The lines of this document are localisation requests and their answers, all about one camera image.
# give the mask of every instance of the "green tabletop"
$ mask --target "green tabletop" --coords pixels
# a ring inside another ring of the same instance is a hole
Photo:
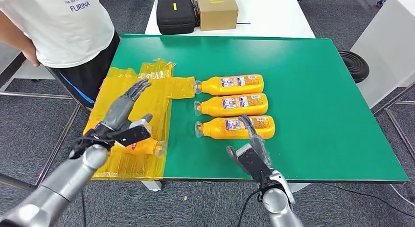
[[[274,168],[292,182],[408,180],[364,98],[329,39],[124,35],[113,67],[156,58],[177,63],[174,76],[262,74],[267,115],[276,133],[266,140]],[[249,179],[226,153],[246,140],[196,138],[193,102],[173,100],[165,178]]]

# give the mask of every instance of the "bottle label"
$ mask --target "bottle label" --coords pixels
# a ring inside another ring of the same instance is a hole
[[[256,129],[270,127],[270,122],[267,117],[255,117],[253,120],[251,119],[251,122]]]
[[[258,106],[262,105],[263,101],[260,95],[230,97],[222,99],[224,109],[232,109],[237,107]]]
[[[226,130],[228,131],[245,129],[244,123],[239,121],[239,119],[227,119],[225,120],[225,123]]]
[[[222,78],[222,87],[234,87],[259,84],[256,75],[235,76],[231,78]]]
[[[270,127],[270,122],[267,117],[254,117],[250,118],[250,120],[255,129]],[[228,131],[245,129],[244,123],[242,121],[239,121],[239,119],[226,119],[225,123],[226,130]]]

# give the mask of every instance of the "metal bar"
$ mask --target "metal bar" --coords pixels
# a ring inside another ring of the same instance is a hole
[[[408,138],[406,137],[405,133],[403,132],[402,128],[400,127],[398,121],[396,121],[395,116],[393,116],[392,112],[388,108],[385,108],[385,112],[388,115],[388,117],[391,119],[393,126],[398,131],[399,136],[402,138],[403,143],[406,145],[406,148],[408,149],[408,152],[411,155],[412,159],[415,160],[414,148],[412,147],[411,143],[409,142]]]
[[[374,116],[377,116],[384,108],[389,107],[393,103],[399,101],[406,93],[408,93],[410,90],[415,88],[415,82],[411,83],[411,85],[407,86],[404,91],[400,92],[398,95],[396,95],[394,98],[392,98],[390,101],[388,101],[385,105],[383,105],[381,108],[379,108],[375,113],[373,113]]]
[[[0,173],[0,183],[3,183],[5,185],[11,186],[17,189],[25,190],[25,191],[33,191],[34,189],[36,189],[35,185],[23,182],[21,180],[18,180],[16,178],[13,178],[5,174],[1,174],[1,173]]]
[[[15,59],[1,72],[0,74],[0,87],[3,86],[9,79],[17,72],[26,60],[23,53],[19,53]]]
[[[415,101],[397,101],[395,102],[397,105],[415,105]]]
[[[46,177],[47,172],[49,171],[50,167],[52,166],[53,160],[55,159],[56,155],[58,154],[59,150],[61,149],[62,143],[68,134],[68,131],[70,127],[72,126],[72,123],[74,122],[76,116],[78,115],[79,109],[81,108],[80,104],[76,104],[75,109],[72,112],[72,115],[70,116],[64,130],[62,131],[61,135],[58,138],[58,141],[56,142],[55,147],[52,150],[52,153],[50,154],[49,158],[47,159],[47,162],[45,166],[43,167],[37,181],[36,186],[38,186]]]
[[[73,98],[71,96],[52,95],[52,94],[38,94],[38,93],[28,93],[28,92],[0,91],[0,95],[2,95],[2,96],[27,96],[27,97],[73,100]]]

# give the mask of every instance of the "black carrying case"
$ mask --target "black carrying case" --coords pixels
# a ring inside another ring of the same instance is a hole
[[[156,15],[163,35],[192,33],[196,26],[192,0],[158,0]]]

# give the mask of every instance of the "orange bottle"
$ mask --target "orange bottle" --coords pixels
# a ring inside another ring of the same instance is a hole
[[[249,116],[256,133],[264,139],[270,139],[275,134],[275,123],[271,116]],[[237,117],[214,118],[210,122],[196,122],[196,137],[210,136],[214,139],[249,139],[248,130]]]
[[[166,141],[157,141],[152,138],[139,141],[127,147],[119,147],[122,152],[132,155],[155,155],[161,158],[167,149]]]
[[[195,81],[195,92],[209,93],[214,96],[261,93],[264,79],[260,74],[229,77],[212,77],[206,81]]]
[[[268,110],[268,99],[263,93],[216,96],[204,102],[195,101],[194,107],[196,116],[261,115]]]

